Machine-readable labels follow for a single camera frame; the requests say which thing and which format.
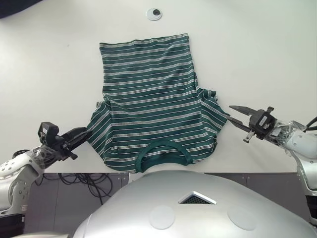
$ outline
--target vent grille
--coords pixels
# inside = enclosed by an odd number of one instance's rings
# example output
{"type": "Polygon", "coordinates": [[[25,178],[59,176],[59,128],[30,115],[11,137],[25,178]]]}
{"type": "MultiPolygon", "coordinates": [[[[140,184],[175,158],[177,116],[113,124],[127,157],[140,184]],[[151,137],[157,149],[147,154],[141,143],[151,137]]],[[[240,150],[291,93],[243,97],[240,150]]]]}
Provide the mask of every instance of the vent grille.
{"type": "Polygon", "coordinates": [[[185,201],[183,201],[181,204],[210,204],[209,202],[206,202],[205,200],[202,200],[199,197],[191,196],[187,198],[185,201]]]}
{"type": "Polygon", "coordinates": [[[211,205],[217,204],[216,201],[196,191],[191,191],[182,199],[180,199],[178,203],[179,204],[211,204],[211,205]]]}

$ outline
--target floor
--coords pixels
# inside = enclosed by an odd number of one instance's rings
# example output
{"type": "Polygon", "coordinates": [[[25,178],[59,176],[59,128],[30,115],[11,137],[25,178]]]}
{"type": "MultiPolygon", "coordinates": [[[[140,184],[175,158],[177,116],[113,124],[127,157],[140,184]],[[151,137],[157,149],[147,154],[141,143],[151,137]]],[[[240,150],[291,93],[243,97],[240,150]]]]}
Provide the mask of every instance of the floor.
{"type": "MultiPolygon", "coordinates": [[[[128,174],[108,174],[113,182],[114,194],[128,184],[128,174]]],[[[236,181],[308,221],[309,211],[301,184],[295,173],[289,174],[213,174],[236,181]]],[[[46,174],[56,178],[56,174],[46,174]]],[[[109,189],[105,180],[101,187],[109,189]]],[[[43,180],[40,186],[32,185],[28,212],[25,217],[25,233],[55,231],[73,235],[77,227],[100,207],[86,185],[65,185],[60,180],[43,180]]]]}

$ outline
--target clothing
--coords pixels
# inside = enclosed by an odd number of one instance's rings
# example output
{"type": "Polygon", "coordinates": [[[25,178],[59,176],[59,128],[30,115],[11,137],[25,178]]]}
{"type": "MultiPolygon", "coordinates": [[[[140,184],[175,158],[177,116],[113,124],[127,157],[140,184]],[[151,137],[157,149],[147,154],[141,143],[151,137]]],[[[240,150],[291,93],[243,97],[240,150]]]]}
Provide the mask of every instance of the clothing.
{"type": "Polygon", "coordinates": [[[197,163],[226,122],[215,91],[197,83],[187,34],[100,43],[104,101],[89,143],[112,169],[143,172],[160,163],[197,163]]]}

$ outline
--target robotic hand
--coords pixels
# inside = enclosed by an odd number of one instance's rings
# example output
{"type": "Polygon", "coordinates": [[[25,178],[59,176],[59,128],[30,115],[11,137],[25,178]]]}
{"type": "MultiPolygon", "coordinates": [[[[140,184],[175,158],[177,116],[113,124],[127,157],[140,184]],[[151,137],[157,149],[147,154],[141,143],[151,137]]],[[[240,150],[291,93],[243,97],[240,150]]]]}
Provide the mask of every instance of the robotic hand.
{"type": "Polygon", "coordinates": [[[68,157],[76,159],[72,150],[91,134],[85,127],[72,129],[62,136],[58,131],[50,122],[41,123],[38,135],[42,145],[33,150],[17,151],[11,160],[0,165],[0,234],[22,233],[31,184],[56,161],[68,157]]]}
{"type": "Polygon", "coordinates": [[[232,117],[228,120],[236,127],[246,131],[248,135],[243,139],[249,143],[256,135],[260,140],[267,140],[281,148],[295,158],[297,162],[297,174],[302,183],[309,207],[311,224],[317,226],[317,134],[306,133],[316,130],[317,126],[310,127],[317,121],[314,118],[307,126],[296,121],[282,122],[274,118],[270,112],[274,110],[268,107],[264,110],[253,110],[241,106],[229,106],[250,117],[249,127],[232,117]]]}

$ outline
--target white stripe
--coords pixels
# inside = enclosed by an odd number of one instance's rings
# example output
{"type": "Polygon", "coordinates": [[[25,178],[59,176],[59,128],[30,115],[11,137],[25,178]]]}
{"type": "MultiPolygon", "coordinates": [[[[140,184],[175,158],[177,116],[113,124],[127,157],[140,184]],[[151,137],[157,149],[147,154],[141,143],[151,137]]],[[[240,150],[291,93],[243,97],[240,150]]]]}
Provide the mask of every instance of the white stripe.
{"type": "Polygon", "coordinates": [[[205,118],[205,119],[207,119],[209,122],[211,122],[212,124],[214,124],[216,127],[218,127],[218,128],[222,128],[222,125],[219,125],[218,123],[216,123],[214,120],[212,120],[210,117],[208,117],[207,115],[205,115],[205,114],[202,114],[202,117],[203,118],[205,118]]]}
{"type": "Polygon", "coordinates": [[[120,108],[123,110],[131,110],[131,109],[136,109],[136,108],[148,108],[148,107],[153,107],[153,106],[162,105],[162,104],[171,104],[171,103],[176,104],[176,102],[181,102],[181,101],[190,100],[190,99],[193,99],[192,101],[197,101],[196,97],[191,97],[191,98],[185,98],[185,99],[180,99],[180,100],[174,100],[173,102],[157,103],[157,104],[141,106],[141,107],[134,107],[134,108],[122,108],[122,107],[118,107],[118,106],[112,106],[111,108],[120,108]]]}
{"type": "MultiPolygon", "coordinates": [[[[179,139],[173,139],[172,141],[174,141],[174,142],[183,142],[183,141],[186,141],[186,140],[193,140],[193,139],[197,139],[197,138],[201,138],[201,137],[205,137],[205,136],[208,136],[207,132],[204,132],[203,134],[187,136],[187,137],[183,137],[183,138],[179,138],[179,139]]],[[[126,150],[126,149],[134,149],[134,148],[144,148],[144,147],[146,147],[148,145],[149,145],[149,143],[148,144],[138,144],[138,145],[112,146],[111,150],[126,150]]]]}
{"type": "Polygon", "coordinates": [[[217,131],[214,131],[214,130],[210,129],[209,127],[205,127],[205,130],[206,131],[210,131],[210,132],[215,133],[215,134],[218,133],[217,131]]]}
{"type": "MultiPolygon", "coordinates": [[[[208,123],[208,122],[206,122],[206,121],[203,121],[203,123],[206,123],[206,124],[208,124],[210,127],[213,127],[213,125],[211,125],[210,123],[208,123]]],[[[206,130],[209,129],[209,131],[211,131],[211,132],[213,132],[213,133],[216,133],[216,134],[218,133],[217,131],[215,131],[215,130],[209,128],[209,127],[206,127],[206,126],[205,126],[205,129],[206,129],[206,130]]]]}
{"type": "MultiPolygon", "coordinates": [[[[202,128],[202,129],[199,129],[199,130],[193,130],[193,131],[190,131],[190,132],[183,132],[183,133],[175,134],[175,135],[173,135],[173,137],[176,137],[176,136],[178,136],[178,135],[188,134],[188,133],[194,133],[194,132],[202,131],[202,130],[205,131],[205,129],[202,128]]],[[[156,137],[156,139],[162,139],[162,138],[167,138],[167,137],[170,137],[170,135],[156,137]]],[[[139,139],[139,140],[133,139],[133,140],[120,141],[120,143],[121,143],[121,142],[131,142],[131,141],[135,142],[135,141],[142,141],[142,140],[149,140],[149,139],[139,139]]]]}
{"type": "Polygon", "coordinates": [[[152,56],[140,56],[140,57],[134,57],[134,58],[124,58],[124,59],[104,59],[103,57],[103,60],[106,60],[106,61],[121,61],[121,60],[134,60],[134,59],[140,59],[140,58],[144,58],[144,57],[156,57],[156,56],[162,56],[162,55],[165,55],[166,53],[175,53],[175,52],[180,52],[180,51],[185,51],[185,50],[188,50],[187,48],[184,48],[184,49],[181,49],[181,50],[178,50],[178,51],[169,51],[169,52],[163,52],[162,54],[159,54],[159,55],[152,55],[152,56]]]}
{"type": "MultiPolygon", "coordinates": [[[[151,45],[151,46],[142,46],[142,49],[144,49],[144,48],[149,48],[149,47],[154,47],[154,46],[164,46],[164,47],[166,47],[166,46],[169,46],[169,45],[173,45],[173,44],[176,44],[177,42],[181,42],[181,41],[185,41],[186,39],[182,39],[182,40],[179,40],[179,41],[173,41],[173,42],[171,42],[171,43],[165,43],[165,44],[155,44],[155,45],[151,45]]],[[[120,50],[101,50],[100,49],[100,52],[116,52],[116,51],[120,51],[120,52],[122,52],[122,51],[130,51],[130,50],[134,50],[134,49],[138,49],[138,48],[140,48],[139,46],[137,46],[137,47],[134,47],[134,48],[127,48],[127,49],[120,49],[120,50]]]]}
{"type": "MultiPolygon", "coordinates": [[[[191,70],[194,70],[193,69],[193,65],[190,65],[189,67],[187,67],[187,68],[182,68],[182,69],[175,69],[175,70],[171,70],[171,71],[169,71],[168,73],[171,73],[170,75],[168,75],[168,77],[170,77],[171,75],[173,75],[172,74],[172,72],[179,72],[179,71],[183,71],[183,70],[187,70],[187,69],[189,69],[189,71],[186,71],[186,72],[184,72],[184,73],[190,73],[190,71],[191,70]]],[[[123,77],[116,77],[116,78],[105,78],[105,80],[106,81],[108,81],[108,80],[122,80],[122,79],[131,79],[131,78],[139,78],[139,77],[149,77],[149,76],[152,76],[152,75],[158,75],[158,74],[162,74],[162,72],[160,72],[160,73],[153,73],[153,74],[147,74],[147,75],[139,75],[139,76],[130,76],[130,77],[125,77],[125,78],[123,78],[123,77]]]]}
{"type": "Polygon", "coordinates": [[[163,88],[165,89],[165,88],[176,88],[178,86],[185,86],[185,85],[191,84],[193,82],[194,82],[194,80],[191,79],[191,80],[189,80],[187,82],[184,82],[184,83],[176,83],[176,84],[173,84],[173,85],[158,86],[158,87],[149,88],[148,90],[140,89],[140,90],[134,90],[134,91],[122,92],[122,93],[107,93],[107,95],[109,95],[109,96],[121,96],[121,95],[135,94],[135,93],[144,93],[144,92],[149,92],[149,91],[163,89],[163,88]]]}
{"type": "Polygon", "coordinates": [[[93,130],[105,117],[107,117],[108,115],[110,115],[110,112],[107,111],[105,114],[103,114],[96,122],[95,124],[89,128],[89,130],[93,130]]]}
{"type": "MultiPolygon", "coordinates": [[[[205,98],[205,97],[204,97],[204,99],[207,100],[207,101],[209,101],[209,102],[211,102],[211,103],[213,103],[213,104],[215,104],[216,106],[219,107],[219,105],[218,105],[217,103],[215,103],[215,102],[213,102],[213,101],[211,101],[211,100],[209,100],[209,99],[207,99],[207,98],[205,98]]],[[[215,113],[217,113],[217,114],[219,114],[220,116],[222,116],[223,118],[225,118],[225,120],[227,120],[226,114],[221,113],[221,112],[218,111],[217,109],[215,109],[215,108],[209,106],[207,103],[204,103],[204,106],[206,106],[206,108],[208,108],[208,109],[214,111],[215,113]]]]}
{"type": "Polygon", "coordinates": [[[154,113],[154,112],[160,112],[160,111],[165,111],[165,110],[169,110],[169,109],[176,109],[176,108],[183,108],[186,106],[192,106],[195,104],[200,103],[200,101],[196,101],[196,102],[190,102],[190,103],[184,103],[184,104],[180,104],[177,106],[169,106],[169,107],[163,107],[163,108],[155,108],[155,109],[149,109],[149,110],[144,110],[141,112],[125,112],[125,111],[111,111],[111,115],[116,115],[116,114],[126,114],[126,115],[138,115],[138,114],[146,114],[146,113],[154,113]]]}
{"type": "Polygon", "coordinates": [[[155,58],[155,59],[144,59],[144,60],[138,60],[138,61],[129,61],[129,62],[124,62],[124,63],[104,63],[105,67],[116,67],[116,66],[123,66],[123,65],[130,65],[130,64],[136,64],[136,63],[148,63],[148,62],[156,62],[156,61],[161,61],[161,60],[169,60],[169,59],[174,59],[178,57],[183,57],[190,55],[190,51],[182,53],[182,54],[177,54],[174,56],[163,56],[161,58],[155,58]]]}
{"type": "Polygon", "coordinates": [[[103,91],[114,91],[114,90],[123,90],[123,89],[131,89],[131,88],[141,88],[141,87],[150,87],[150,86],[154,86],[154,85],[160,85],[163,83],[168,83],[168,82],[177,82],[177,81],[185,81],[187,82],[187,79],[191,78],[192,76],[189,76],[188,78],[180,78],[180,79],[176,79],[176,80],[166,80],[160,83],[154,83],[154,84],[146,84],[146,85],[141,85],[141,86],[133,86],[133,87],[127,87],[127,88],[110,88],[110,89],[104,89],[103,91]]]}
{"type": "MultiPolygon", "coordinates": [[[[209,144],[209,145],[203,145],[203,146],[199,146],[199,147],[195,147],[195,148],[191,148],[191,149],[187,149],[188,152],[195,152],[195,151],[200,151],[200,150],[204,150],[204,149],[211,149],[213,148],[213,143],[209,144]]],[[[172,153],[172,152],[180,152],[178,149],[167,149],[167,150],[159,150],[156,152],[152,152],[152,153],[147,153],[146,155],[144,155],[144,157],[150,157],[153,155],[159,155],[159,154],[163,154],[163,153],[172,153]]],[[[130,158],[126,158],[126,159],[120,159],[120,158],[113,158],[113,157],[107,157],[108,161],[113,161],[113,162],[128,162],[128,161],[132,161],[137,159],[138,156],[134,156],[134,157],[130,157],[130,158]]]]}
{"type": "Polygon", "coordinates": [[[108,125],[107,128],[93,142],[90,143],[91,146],[96,144],[99,139],[101,139],[105,134],[107,134],[110,128],[111,128],[111,124],[108,125]]]}
{"type": "Polygon", "coordinates": [[[118,103],[116,101],[110,101],[110,103],[112,104],[117,104],[117,105],[120,105],[120,106],[126,106],[126,105],[131,105],[131,104],[139,104],[139,103],[149,103],[149,102],[156,102],[156,101],[160,101],[160,100],[165,100],[165,99],[171,99],[171,98],[180,98],[180,97],[183,97],[183,96],[187,96],[189,94],[193,94],[195,93],[196,91],[194,90],[191,90],[191,91],[188,91],[186,93],[181,93],[181,94],[173,94],[173,95],[169,95],[169,96],[165,96],[165,97],[158,97],[158,98],[151,98],[151,99],[144,99],[144,100],[139,100],[139,101],[132,101],[132,102],[126,102],[126,103],[118,103]]]}
{"type": "Polygon", "coordinates": [[[100,43],[100,47],[105,47],[105,48],[116,48],[116,47],[125,47],[125,46],[132,46],[135,44],[148,44],[148,43],[152,43],[152,42],[165,42],[165,41],[169,41],[172,39],[177,39],[177,38],[182,38],[188,36],[188,34],[181,34],[181,35],[175,35],[175,36],[170,36],[170,37],[166,37],[164,39],[157,39],[157,38],[151,38],[149,40],[134,40],[132,42],[129,43],[121,43],[121,44],[107,44],[107,43],[100,43]]]}
{"type": "Polygon", "coordinates": [[[185,110],[182,110],[182,111],[177,111],[177,112],[170,112],[170,113],[163,113],[163,114],[158,114],[158,115],[152,115],[152,116],[147,116],[147,117],[123,117],[123,118],[113,118],[113,119],[140,119],[140,118],[152,118],[152,117],[158,117],[158,116],[162,116],[162,115],[167,115],[167,114],[175,114],[175,113],[181,113],[181,112],[185,112],[185,111],[189,111],[189,110],[193,110],[193,109],[196,109],[196,108],[200,108],[199,107],[195,107],[195,108],[191,108],[191,109],[185,109],[185,110]]]}
{"type": "Polygon", "coordinates": [[[169,65],[169,66],[158,67],[158,68],[148,68],[148,69],[143,69],[143,70],[123,71],[123,72],[117,72],[117,73],[104,73],[104,76],[115,76],[115,75],[122,75],[122,74],[146,73],[146,72],[150,72],[150,71],[164,70],[164,69],[174,68],[174,67],[177,67],[177,66],[189,65],[192,62],[193,61],[188,61],[188,62],[172,64],[172,65],[169,65]]]}
{"type": "Polygon", "coordinates": [[[153,50],[134,51],[134,52],[126,52],[126,53],[120,53],[120,54],[102,54],[101,56],[103,58],[105,58],[105,57],[109,58],[109,57],[120,57],[120,56],[133,56],[133,55],[154,53],[154,52],[160,52],[160,51],[169,51],[172,48],[181,47],[181,46],[188,46],[188,45],[189,45],[189,43],[172,44],[169,47],[158,48],[158,49],[153,49],[153,50]]]}
{"type": "Polygon", "coordinates": [[[191,69],[190,71],[185,72],[185,73],[173,73],[173,74],[170,74],[168,76],[158,77],[158,78],[138,79],[138,80],[127,81],[127,82],[104,83],[103,86],[119,86],[119,85],[134,84],[134,83],[152,82],[152,81],[170,79],[172,77],[185,76],[185,75],[189,75],[192,72],[194,72],[193,69],[191,69]]]}
{"type": "Polygon", "coordinates": [[[100,112],[98,112],[97,114],[95,114],[91,119],[90,119],[90,121],[93,121],[94,119],[95,119],[95,117],[96,116],[98,116],[100,113],[102,113],[105,109],[107,109],[106,108],[106,104],[104,104],[105,105],[105,107],[100,111],[100,112]]]}
{"type": "Polygon", "coordinates": [[[112,125],[115,127],[115,126],[121,126],[121,125],[152,124],[152,123],[168,121],[168,120],[183,119],[183,118],[187,118],[187,117],[194,116],[194,115],[200,115],[200,112],[193,112],[193,113],[189,113],[189,114],[185,114],[185,115],[174,116],[174,117],[169,117],[169,118],[161,118],[161,119],[156,119],[156,120],[148,120],[148,121],[117,122],[117,123],[113,123],[112,125]]]}
{"type": "Polygon", "coordinates": [[[149,127],[141,127],[141,128],[132,128],[132,129],[118,129],[118,130],[113,130],[113,131],[120,131],[120,130],[142,130],[142,129],[150,129],[150,128],[156,128],[156,127],[161,127],[161,126],[168,126],[168,125],[175,125],[175,124],[179,124],[179,123],[184,123],[184,122],[188,122],[188,121],[193,121],[193,120],[199,120],[198,118],[195,119],[191,119],[191,120],[182,120],[182,121],[178,121],[178,122],[174,122],[174,123],[170,123],[170,124],[163,124],[163,125],[156,125],[156,126],[149,126],[149,127]]]}
{"type": "MultiPolygon", "coordinates": [[[[204,142],[207,142],[207,141],[210,141],[210,139],[208,138],[207,140],[204,140],[204,141],[195,141],[195,142],[193,142],[193,143],[189,143],[189,144],[185,144],[185,145],[182,145],[182,146],[189,146],[189,145],[193,145],[193,144],[199,144],[199,143],[204,143],[204,142]]],[[[144,144],[144,146],[142,146],[142,147],[134,147],[134,148],[127,148],[127,149],[137,149],[137,148],[145,148],[146,146],[148,146],[149,144],[144,144]]],[[[165,147],[165,145],[163,145],[163,146],[158,146],[158,147],[156,147],[155,149],[158,149],[158,148],[163,148],[163,147],[165,147]]],[[[127,152],[127,153],[116,153],[116,152],[109,152],[109,154],[114,154],[114,155],[128,155],[128,154],[139,154],[140,152],[141,152],[142,150],[137,150],[137,151],[134,151],[134,152],[127,152]]],[[[126,161],[126,160],[123,160],[122,158],[119,158],[118,157],[118,161],[126,161]]]]}
{"type": "Polygon", "coordinates": [[[193,124],[193,125],[178,126],[178,127],[175,127],[175,128],[168,128],[168,129],[158,130],[158,131],[149,131],[149,132],[139,132],[139,133],[113,135],[113,138],[130,137],[130,136],[143,136],[143,135],[155,135],[155,134],[161,134],[161,133],[170,132],[170,131],[189,129],[189,128],[198,127],[198,126],[201,126],[201,125],[202,125],[202,122],[199,122],[199,123],[196,123],[196,124],[193,124]]]}
{"type": "MultiPolygon", "coordinates": [[[[182,142],[182,141],[197,139],[197,138],[205,137],[205,136],[208,136],[207,132],[204,132],[203,134],[196,134],[196,135],[192,135],[192,136],[182,137],[182,138],[179,138],[179,139],[173,139],[173,141],[174,142],[182,142]]],[[[162,136],[162,137],[158,137],[157,139],[166,138],[166,137],[170,137],[170,136],[162,136]]],[[[129,141],[119,141],[117,143],[121,143],[121,142],[131,142],[131,140],[129,140],[129,141]]],[[[135,145],[135,146],[138,146],[137,148],[142,148],[142,147],[145,147],[147,145],[149,145],[149,144],[138,144],[138,145],[135,145]]],[[[133,146],[134,145],[112,146],[112,149],[113,150],[124,150],[124,149],[131,149],[131,147],[133,147],[133,146]]]]}
{"type": "Polygon", "coordinates": [[[159,63],[152,63],[152,64],[147,64],[147,65],[141,65],[141,66],[129,66],[129,67],[125,67],[125,68],[108,68],[106,69],[107,71],[113,71],[113,70],[122,70],[122,69],[131,69],[131,68],[144,68],[144,67],[148,67],[148,66],[151,66],[151,65],[162,65],[162,64],[166,64],[166,63],[172,63],[172,62],[177,62],[177,61],[180,61],[180,60],[192,60],[191,59],[191,56],[189,56],[188,58],[180,58],[180,59],[177,59],[177,60],[173,60],[173,61],[168,61],[168,62],[159,62],[159,63]]]}
{"type": "MultiPolygon", "coordinates": [[[[184,89],[171,90],[171,91],[169,91],[169,93],[175,92],[175,91],[186,91],[187,89],[192,88],[192,87],[193,86],[190,85],[189,87],[184,88],[184,89]]],[[[152,93],[152,94],[147,94],[147,95],[142,95],[142,96],[135,96],[135,97],[129,97],[129,98],[126,98],[126,97],[125,98],[116,98],[115,100],[127,100],[127,99],[143,98],[143,97],[148,97],[148,96],[152,96],[152,95],[156,95],[156,94],[161,95],[162,93],[152,93]]]]}
{"type": "Polygon", "coordinates": [[[105,147],[106,147],[108,144],[112,143],[112,141],[113,141],[112,137],[110,137],[109,139],[107,139],[107,137],[106,137],[106,138],[102,141],[102,143],[100,143],[99,146],[97,146],[97,147],[95,148],[95,150],[97,150],[101,145],[103,145],[102,150],[104,151],[104,150],[105,150],[105,147]]]}

